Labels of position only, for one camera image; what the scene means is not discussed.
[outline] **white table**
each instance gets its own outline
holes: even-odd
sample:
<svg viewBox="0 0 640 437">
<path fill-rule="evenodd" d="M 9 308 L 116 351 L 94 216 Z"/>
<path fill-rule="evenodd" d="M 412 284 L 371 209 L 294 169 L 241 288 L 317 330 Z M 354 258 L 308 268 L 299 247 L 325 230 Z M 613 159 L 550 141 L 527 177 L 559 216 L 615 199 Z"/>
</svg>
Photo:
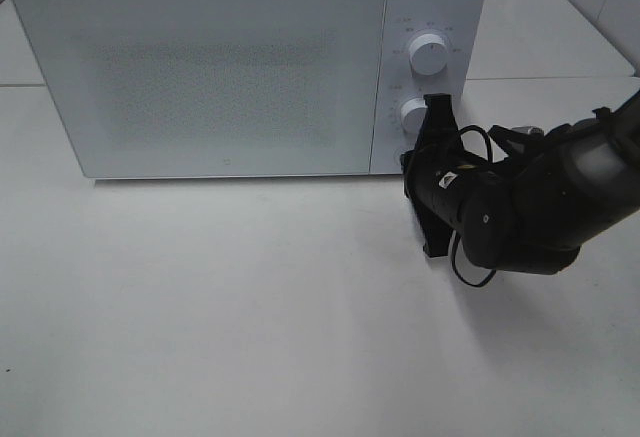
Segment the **white table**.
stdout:
<svg viewBox="0 0 640 437">
<path fill-rule="evenodd" d="M 640 80 L 469 82 L 549 128 Z M 463 287 L 400 178 L 97 183 L 0 89 L 0 435 L 629 437 L 639 216 L 553 277 Z"/>
<path fill-rule="evenodd" d="M 0 85 L 42 83 L 13 7 L 0 5 Z M 486 0 L 469 79 L 630 76 L 567 0 Z"/>
</svg>

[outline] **black cable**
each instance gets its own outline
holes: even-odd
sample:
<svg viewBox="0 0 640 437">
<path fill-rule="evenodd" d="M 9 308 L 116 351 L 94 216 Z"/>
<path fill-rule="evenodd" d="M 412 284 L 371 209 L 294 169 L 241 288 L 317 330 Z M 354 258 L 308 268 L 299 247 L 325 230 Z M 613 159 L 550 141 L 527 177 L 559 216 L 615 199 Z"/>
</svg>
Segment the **black cable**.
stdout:
<svg viewBox="0 0 640 437">
<path fill-rule="evenodd" d="M 456 255 L 458 255 L 458 246 L 460 245 L 460 234 L 458 232 L 456 232 L 454 238 L 453 238 L 453 246 L 451 247 L 451 267 L 453 268 L 453 271 L 456 274 L 456 277 L 458 277 L 458 279 L 460 279 L 460 282 L 462 282 L 463 284 L 468 285 L 469 287 L 475 287 L 475 288 L 480 288 L 480 287 L 484 287 L 485 285 L 487 285 L 489 282 L 491 282 L 491 280 L 495 277 L 496 275 L 496 270 L 492 270 L 491 272 L 489 272 L 489 275 L 487 275 L 483 280 L 481 280 L 480 282 L 478 282 L 477 284 L 473 284 L 471 282 L 469 282 L 467 279 L 465 279 L 464 277 L 462 277 L 462 274 L 460 274 L 460 271 L 458 271 L 458 266 L 456 265 Z"/>
<path fill-rule="evenodd" d="M 449 153 L 449 149 L 455 143 L 456 139 L 459 139 L 467 132 L 477 132 L 478 134 L 480 134 L 480 136 L 484 140 L 484 145 L 487 148 L 487 163 L 493 163 L 493 148 L 491 147 L 491 137 L 489 137 L 489 134 L 486 130 L 478 125 L 467 125 L 466 127 L 458 130 L 454 135 L 449 137 L 440 148 L 440 157 L 446 157 L 446 155 Z"/>
<path fill-rule="evenodd" d="M 477 132 L 482 136 L 482 139 L 484 140 L 484 145 L 487 149 L 487 165 L 491 165 L 493 163 L 493 148 L 491 147 L 491 137 L 489 137 L 489 133 L 486 130 L 484 130 L 482 127 L 479 127 L 477 125 L 468 125 L 466 127 L 463 127 L 462 129 L 458 130 L 458 132 L 456 132 L 455 135 L 449 137 L 449 139 L 447 139 L 447 141 L 444 143 L 444 145 L 441 148 L 441 154 L 440 154 L 441 157 L 446 157 L 446 155 L 449 153 L 449 149 L 454 144 L 456 139 L 459 139 L 460 137 L 462 137 L 462 135 L 466 134 L 467 132 Z M 476 167 L 472 170 L 477 171 L 481 169 L 484 170 L 481 167 Z M 491 279 L 495 277 L 497 271 L 492 270 L 491 272 L 489 272 L 489 275 L 487 275 L 482 281 L 480 281 L 477 284 L 473 284 L 469 282 L 467 279 L 465 279 L 464 277 L 462 277 L 462 274 L 460 274 L 460 271 L 458 270 L 458 266 L 456 264 L 456 256 L 458 255 L 458 247 L 460 245 L 460 240 L 461 240 L 460 234 L 456 232 L 453 238 L 453 245 L 451 247 L 451 254 L 450 254 L 451 268 L 453 269 L 453 272 L 456 274 L 456 277 L 458 277 L 460 282 L 468 285 L 469 287 L 475 287 L 475 288 L 484 287 L 489 282 L 491 282 Z"/>
</svg>

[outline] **robotic arm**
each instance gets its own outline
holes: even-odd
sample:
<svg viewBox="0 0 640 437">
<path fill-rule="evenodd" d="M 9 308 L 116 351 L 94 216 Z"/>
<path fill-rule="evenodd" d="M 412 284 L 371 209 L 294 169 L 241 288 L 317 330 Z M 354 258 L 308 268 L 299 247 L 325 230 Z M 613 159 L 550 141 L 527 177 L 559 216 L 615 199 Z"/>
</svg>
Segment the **robotic arm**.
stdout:
<svg viewBox="0 0 640 437">
<path fill-rule="evenodd" d="M 458 129 L 451 96 L 426 95 L 427 114 L 414 150 L 402 156 L 405 194 L 425 235 L 429 257 L 451 250 L 468 285 L 497 270 L 554 274 L 581 245 L 640 208 L 640 92 L 620 109 L 564 124 L 546 135 L 532 127 Z M 461 136 L 482 135 L 487 158 L 465 150 Z M 507 154 L 493 162 L 491 140 Z M 455 265 L 462 242 L 471 263 L 491 269 L 478 284 Z"/>
</svg>

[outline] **microwave door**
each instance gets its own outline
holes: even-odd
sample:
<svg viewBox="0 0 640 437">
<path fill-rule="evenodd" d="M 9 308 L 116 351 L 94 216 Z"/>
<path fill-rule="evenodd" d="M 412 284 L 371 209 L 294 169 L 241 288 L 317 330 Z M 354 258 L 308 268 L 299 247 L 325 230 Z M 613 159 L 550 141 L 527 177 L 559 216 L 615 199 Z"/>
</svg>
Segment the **microwave door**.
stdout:
<svg viewBox="0 0 640 437">
<path fill-rule="evenodd" d="M 92 178 L 369 172 L 385 0 L 14 0 Z"/>
</svg>

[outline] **microwave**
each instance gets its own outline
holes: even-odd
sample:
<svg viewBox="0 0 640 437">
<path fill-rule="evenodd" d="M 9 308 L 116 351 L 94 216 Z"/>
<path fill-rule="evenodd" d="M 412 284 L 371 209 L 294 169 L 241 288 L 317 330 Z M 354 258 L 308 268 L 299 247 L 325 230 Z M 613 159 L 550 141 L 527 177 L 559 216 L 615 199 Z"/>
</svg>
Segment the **microwave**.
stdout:
<svg viewBox="0 0 640 437">
<path fill-rule="evenodd" d="M 396 174 L 483 0 L 12 0 L 85 176 Z"/>
</svg>

